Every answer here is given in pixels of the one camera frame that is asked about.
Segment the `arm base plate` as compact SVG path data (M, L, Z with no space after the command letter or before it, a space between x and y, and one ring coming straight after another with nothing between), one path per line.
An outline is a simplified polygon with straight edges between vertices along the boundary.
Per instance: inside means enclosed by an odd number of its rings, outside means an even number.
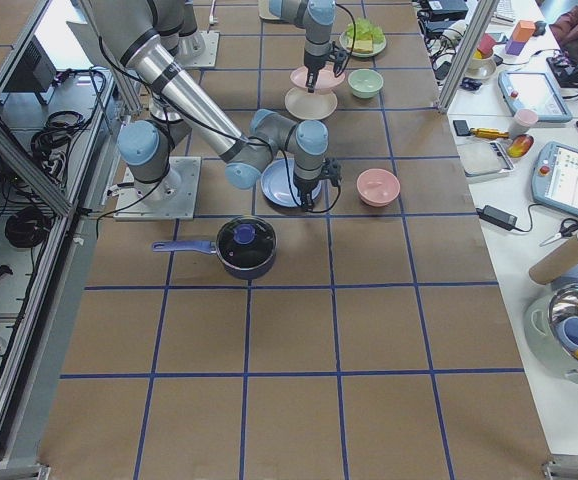
M172 156L168 175L145 200L140 193L148 193L150 189L144 184L137 183L119 191L113 218L118 221L192 220L200 173L200 157Z
M218 31L196 30L191 35L181 36L175 59L185 69L214 68L219 39Z

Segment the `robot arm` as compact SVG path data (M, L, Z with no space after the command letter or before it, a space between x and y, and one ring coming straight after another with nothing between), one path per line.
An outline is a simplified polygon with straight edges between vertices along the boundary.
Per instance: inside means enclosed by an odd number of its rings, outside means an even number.
M279 152L294 157L292 183L302 210L313 209L312 193L321 181L340 185L340 166L326 156L328 130L322 122L295 122L261 109L244 134L185 71L181 43L197 31L192 2L96 1L92 14L104 52L134 71L211 146L234 187L252 188Z
M269 10L281 20L305 31L303 63L307 69L305 87L314 93L321 70L333 64L340 76L348 63L348 53L331 40L336 3L327 0L271 0Z

